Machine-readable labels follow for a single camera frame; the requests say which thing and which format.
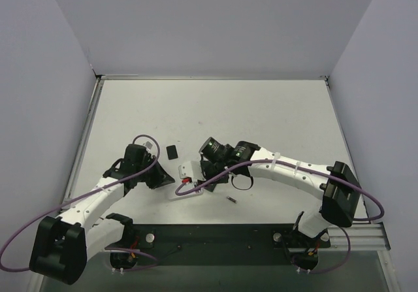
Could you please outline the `black battery cover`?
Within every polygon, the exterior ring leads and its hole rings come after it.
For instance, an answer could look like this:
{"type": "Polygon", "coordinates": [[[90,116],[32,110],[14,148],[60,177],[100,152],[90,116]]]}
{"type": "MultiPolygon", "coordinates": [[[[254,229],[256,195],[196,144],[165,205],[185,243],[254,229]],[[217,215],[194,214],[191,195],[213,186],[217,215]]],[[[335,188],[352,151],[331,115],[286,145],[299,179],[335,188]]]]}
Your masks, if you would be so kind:
{"type": "Polygon", "coordinates": [[[169,145],[166,147],[168,160],[178,159],[178,151],[175,145],[169,145]]]}

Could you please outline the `white remote control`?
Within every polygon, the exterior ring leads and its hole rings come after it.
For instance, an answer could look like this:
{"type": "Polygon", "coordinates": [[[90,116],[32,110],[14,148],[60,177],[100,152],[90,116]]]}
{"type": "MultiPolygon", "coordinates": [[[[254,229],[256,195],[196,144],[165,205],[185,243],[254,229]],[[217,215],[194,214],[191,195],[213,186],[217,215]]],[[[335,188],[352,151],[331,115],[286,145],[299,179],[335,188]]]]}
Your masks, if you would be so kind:
{"type": "Polygon", "coordinates": [[[193,197],[200,197],[204,194],[204,190],[199,189],[199,190],[193,191],[191,193],[189,193],[188,190],[186,190],[186,191],[181,190],[180,193],[182,193],[182,194],[177,195],[177,194],[175,194],[174,191],[167,193],[167,196],[166,196],[167,201],[176,202],[176,201],[182,201],[182,200],[190,199],[190,198],[193,198],[193,197]]]}

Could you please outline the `AAA battery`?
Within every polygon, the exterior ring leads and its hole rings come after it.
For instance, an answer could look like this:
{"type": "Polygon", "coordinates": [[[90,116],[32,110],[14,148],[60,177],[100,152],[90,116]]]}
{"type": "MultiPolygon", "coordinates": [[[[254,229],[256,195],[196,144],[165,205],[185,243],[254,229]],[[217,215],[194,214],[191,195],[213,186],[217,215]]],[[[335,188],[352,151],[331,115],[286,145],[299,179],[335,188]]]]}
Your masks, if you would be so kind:
{"type": "Polygon", "coordinates": [[[227,196],[226,199],[229,200],[229,201],[231,201],[234,204],[237,204],[237,202],[238,202],[236,199],[234,199],[234,198],[232,198],[230,196],[227,196]]]}

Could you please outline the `black remote control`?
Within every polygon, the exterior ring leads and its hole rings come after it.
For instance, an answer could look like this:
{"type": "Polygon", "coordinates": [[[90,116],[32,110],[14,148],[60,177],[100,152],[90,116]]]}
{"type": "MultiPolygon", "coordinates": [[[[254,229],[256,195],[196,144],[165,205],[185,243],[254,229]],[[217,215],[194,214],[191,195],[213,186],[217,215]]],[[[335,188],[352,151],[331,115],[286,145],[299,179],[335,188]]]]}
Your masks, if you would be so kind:
{"type": "Polygon", "coordinates": [[[205,186],[204,188],[205,188],[205,190],[212,193],[215,190],[216,186],[217,186],[217,183],[211,183],[211,184],[208,184],[207,186],[205,186]]]}

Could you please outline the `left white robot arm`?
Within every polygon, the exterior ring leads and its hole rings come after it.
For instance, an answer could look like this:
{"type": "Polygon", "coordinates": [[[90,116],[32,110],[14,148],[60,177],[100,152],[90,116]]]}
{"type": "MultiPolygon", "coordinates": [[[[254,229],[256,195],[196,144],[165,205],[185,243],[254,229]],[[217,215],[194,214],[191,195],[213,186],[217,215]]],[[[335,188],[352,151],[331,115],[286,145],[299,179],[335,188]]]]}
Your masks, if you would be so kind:
{"type": "Polygon", "coordinates": [[[95,254],[113,243],[126,247],[134,239],[130,218],[106,217],[105,212],[139,183],[156,189],[174,182],[147,147],[129,144],[87,197],[79,197],[57,217],[40,221],[29,269],[64,284],[75,283],[95,254]]]}

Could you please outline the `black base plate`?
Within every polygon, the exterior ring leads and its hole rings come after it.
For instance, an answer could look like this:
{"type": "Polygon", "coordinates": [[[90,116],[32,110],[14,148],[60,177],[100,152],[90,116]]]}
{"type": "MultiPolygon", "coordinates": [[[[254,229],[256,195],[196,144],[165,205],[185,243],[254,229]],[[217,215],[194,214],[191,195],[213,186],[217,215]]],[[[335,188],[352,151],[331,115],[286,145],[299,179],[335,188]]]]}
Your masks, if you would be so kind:
{"type": "Polygon", "coordinates": [[[125,270],[161,266],[288,265],[302,253],[317,262],[316,250],[329,248],[323,231],[315,238],[297,232],[293,224],[133,224],[110,244],[110,265],[125,270]],[[139,253],[119,252],[118,248],[139,253]]]}

